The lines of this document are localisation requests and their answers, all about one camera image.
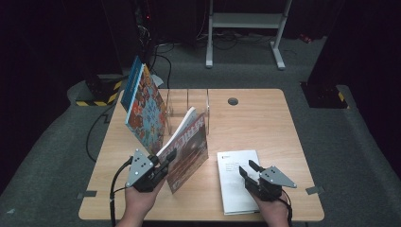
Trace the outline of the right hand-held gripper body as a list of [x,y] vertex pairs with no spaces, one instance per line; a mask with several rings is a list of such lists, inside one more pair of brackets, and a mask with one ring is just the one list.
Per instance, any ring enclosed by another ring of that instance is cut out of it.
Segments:
[[255,167],[258,180],[246,176],[246,188],[261,201],[277,201],[282,196],[283,187],[296,188],[297,184],[276,166]]

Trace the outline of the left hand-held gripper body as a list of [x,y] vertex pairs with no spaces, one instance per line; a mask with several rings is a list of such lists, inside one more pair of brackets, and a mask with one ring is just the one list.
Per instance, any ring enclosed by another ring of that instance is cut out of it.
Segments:
[[125,186],[134,187],[141,193],[152,192],[167,175],[168,166],[168,160],[161,163],[157,156],[147,156],[137,149],[131,158],[131,167]]

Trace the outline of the white book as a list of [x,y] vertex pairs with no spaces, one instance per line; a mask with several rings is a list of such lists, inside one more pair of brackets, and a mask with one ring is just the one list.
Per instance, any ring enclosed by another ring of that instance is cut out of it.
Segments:
[[226,216],[257,213],[259,208],[245,187],[245,180],[239,173],[242,167],[253,180],[258,173],[249,166],[252,160],[259,164],[257,152],[251,150],[222,151],[217,154],[220,191],[223,212]]

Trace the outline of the red-brown and purple magazine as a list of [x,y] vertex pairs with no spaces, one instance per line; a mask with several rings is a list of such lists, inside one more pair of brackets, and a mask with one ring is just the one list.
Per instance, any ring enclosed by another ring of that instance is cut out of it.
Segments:
[[208,159],[208,145],[205,114],[196,113],[191,107],[178,129],[160,151],[175,148],[177,156],[174,164],[169,164],[167,183],[174,194]]

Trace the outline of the teal and green picture book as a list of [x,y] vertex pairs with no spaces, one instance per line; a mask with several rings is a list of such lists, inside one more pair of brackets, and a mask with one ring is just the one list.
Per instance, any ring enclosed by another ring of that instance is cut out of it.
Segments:
[[166,105],[145,64],[134,81],[125,124],[149,154],[162,148]]

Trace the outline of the clear acrylic book rack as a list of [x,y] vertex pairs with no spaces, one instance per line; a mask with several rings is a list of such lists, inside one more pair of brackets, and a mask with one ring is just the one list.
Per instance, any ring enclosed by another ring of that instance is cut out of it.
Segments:
[[187,111],[194,107],[197,114],[205,113],[206,127],[209,127],[209,92],[207,89],[161,89],[166,104],[166,131],[171,136],[183,121]]

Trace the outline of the person's right hand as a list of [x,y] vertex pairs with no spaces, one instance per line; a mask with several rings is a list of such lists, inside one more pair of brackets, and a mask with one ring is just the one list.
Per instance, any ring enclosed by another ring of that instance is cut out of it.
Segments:
[[278,201],[261,201],[254,194],[251,194],[263,219],[269,227],[289,227],[288,224],[288,199],[282,194]]

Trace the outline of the person's left hand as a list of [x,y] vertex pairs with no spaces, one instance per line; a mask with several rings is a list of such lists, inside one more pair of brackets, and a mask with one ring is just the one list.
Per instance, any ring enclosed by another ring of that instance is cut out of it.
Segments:
[[143,220],[156,202],[165,181],[162,179],[151,192],[139,192],[134,187],[126,188],[124,216]]

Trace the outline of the black stand base yellow-striped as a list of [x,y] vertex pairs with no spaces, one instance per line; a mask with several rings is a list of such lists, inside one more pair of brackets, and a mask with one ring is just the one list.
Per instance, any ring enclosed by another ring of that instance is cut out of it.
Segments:
[[340,90],[334,87],[324,87],[321,85],[301,83],[305,99],[310,108],[322,109],[347,109],[348,104]]
[[76,104],[81,107],[112,105],[121,84],[121,79],[101,79],[98,76],[86,79],[78,93]]

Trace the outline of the black computer rack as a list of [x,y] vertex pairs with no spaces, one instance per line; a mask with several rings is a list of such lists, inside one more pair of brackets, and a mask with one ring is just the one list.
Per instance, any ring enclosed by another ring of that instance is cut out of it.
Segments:
[[149,63],[155,45],[150,0],[101,0],[122,68],[138,57]]

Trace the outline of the white metal stand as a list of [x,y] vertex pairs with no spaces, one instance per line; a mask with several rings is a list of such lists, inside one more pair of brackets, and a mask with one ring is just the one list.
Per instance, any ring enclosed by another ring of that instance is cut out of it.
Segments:
[[277,68],[285,70],[286,66],[279,50],[289,10],[293,0],[286,0],[282,13],[226,13],[214,12],[214,0],[209,0],[207,46],[205,67],[213,67],[213,29],[214,28],[260,28],[276,29],[275,40],[270,42],[270,49],[275,58]]

